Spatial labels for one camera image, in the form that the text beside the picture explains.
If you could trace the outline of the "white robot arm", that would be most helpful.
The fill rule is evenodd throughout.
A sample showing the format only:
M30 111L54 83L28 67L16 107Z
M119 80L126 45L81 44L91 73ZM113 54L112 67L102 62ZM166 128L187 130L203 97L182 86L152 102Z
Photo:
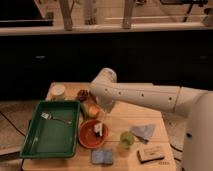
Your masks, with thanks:
M213 91L181 86L118 83L110 68L103 68L89 86L97 102L114 101L165 113L188 116L182 155L184 171L213 171Z

